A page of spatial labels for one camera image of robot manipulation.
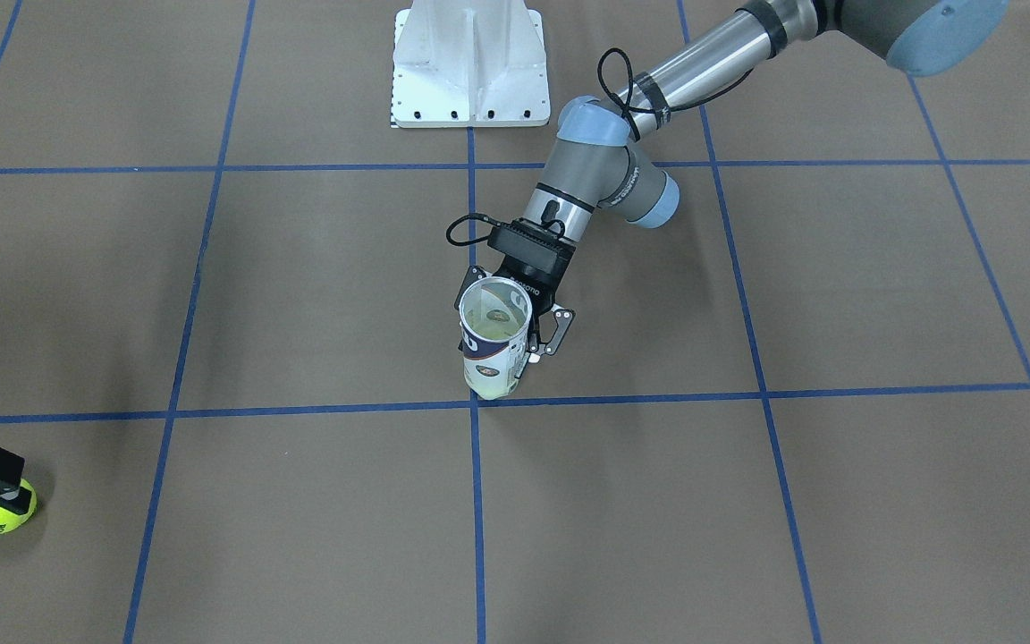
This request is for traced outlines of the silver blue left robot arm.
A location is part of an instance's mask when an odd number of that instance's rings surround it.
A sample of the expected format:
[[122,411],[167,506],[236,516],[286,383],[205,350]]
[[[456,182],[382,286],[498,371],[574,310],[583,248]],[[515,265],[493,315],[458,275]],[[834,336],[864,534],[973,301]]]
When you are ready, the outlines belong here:
[[680,192],[641,150],[640,141],[675,114],[735,89],[761,62],[794,42],[838,31],[908,76],[953,68],[1006,15],[1005,1],[748,1],[726,21],[604,97],[576,97],[561,111],[554,149],[519,219],[491,221],[486,237],[502,253],[495,277],[524,305],[511,341],[487,341],[464,327],[470,374],[520,372],[559,350],[570,311],[556,304],[568,264],[597,209],[643,228],[665,225]]

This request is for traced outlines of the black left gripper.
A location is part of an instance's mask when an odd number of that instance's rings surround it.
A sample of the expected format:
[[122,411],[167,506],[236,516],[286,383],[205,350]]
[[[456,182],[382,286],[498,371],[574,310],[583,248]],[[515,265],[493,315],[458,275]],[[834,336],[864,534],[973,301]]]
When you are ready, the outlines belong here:
[[[528,291],[533,313],[543,314],[530,323],[527,337],[528,363],[559,353],[576,311],[556,304],[556,291],[564,277],[575,245],[559,233],[539,223],[501,223],[486,238],[487,245],[504,256],[495,273],[510,278]],[[464,318],[464,297],[475,283],[489,277],[479,266],[471,265],[455,296],[454,309],[460,334],[458,350],[467,359],[486,358],[490,347],[481,335],[469,330]]]

